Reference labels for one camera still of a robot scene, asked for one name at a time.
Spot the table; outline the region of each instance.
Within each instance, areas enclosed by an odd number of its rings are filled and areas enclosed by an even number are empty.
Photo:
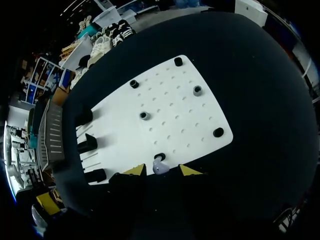
[[[193,61],[233,133],[231,144],[186,165],[213,177],[238,219],[272,219],[284,204],[295,206],[311,185],[318,160],[312,101],[294,63],[271,36],[243,16],[222,12],[178,17],[140,32],[112,49],[74,87],[63,105],[67,167],[53,169],[65,205],[88,214],[108,187],[85,181],[74,126],[82,104],[94,107],[128,80],[178,55]],[[133,239],[150,234],[189,239],[182,237],[190,230],[176,179],[174,168],[165,177],[147,177],[144,217]]]

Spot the black cylinder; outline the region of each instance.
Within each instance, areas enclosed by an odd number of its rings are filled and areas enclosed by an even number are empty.
[[[181,59],[181,57],[176,57],[175,59],[174,59],[174,63],[175,63],[175,65],[177,66],[177,67],[180,67],[180,66],[182,66],[182,59]]]
[[[225,133],[222,127],[218,127],[216,130],[213,131],[213,136],[216,138],[220,138]]]
[[[134,89],[136,89],[137,87],[139,87],[139,83],[136,80],[132,80],[130,82],[130,86]]]
[[[82,113],[75,117],[75,127],[90,123],[94,119],[91,109],[85,105],[82,106]]]

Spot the white sneaker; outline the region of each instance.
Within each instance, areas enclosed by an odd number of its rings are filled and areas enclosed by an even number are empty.
[[[82,76],[88,71],[87,67],[75,70],[75,78],[71,81],[70,89],[72,90]]]
[[[92,48],[92,52],[90,53],[90,58],[94,58],[99,53],[106,54],[111,50],[111,39],[110,37],[103,35],[99,37]]]

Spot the shelf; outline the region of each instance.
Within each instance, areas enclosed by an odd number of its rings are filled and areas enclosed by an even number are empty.
[[[118,7],[117,10],[118,10],[118,9],[122,9],[122,8],[124,8],[125,6],[128,6],[129,4],[132,4],[132,3],[136,2],[136,1],[138,1],[138,0],[130,1],[130,2],[126,3],[125,5],[122,5],[122,6]]]
[[[137,11],[136,13],[137,13],[137,14],[142,14],[142,13],[145,12],[145,11],[148,11],[148,10],[150,10],[150,9],[154,9],[154,8],[157,8],[157,7],[158,7],[157,5],[150,6],[150,7],[147,7],[147,8],[145,8],[145,9],[142,9],[141,11]]]
[[[23,82],[24,82],[25,84],[29,84],[29,85],[31,85],[31,86],[35,86],[35,87],[40,88],[40,89],[43,89],[43,90],[47,90],[44,86],[38,85],[38,84],[36,84],[36,83],[34,83],[34,82],[30,82],[30,81],[26,81],[26,80],[23,80]]]

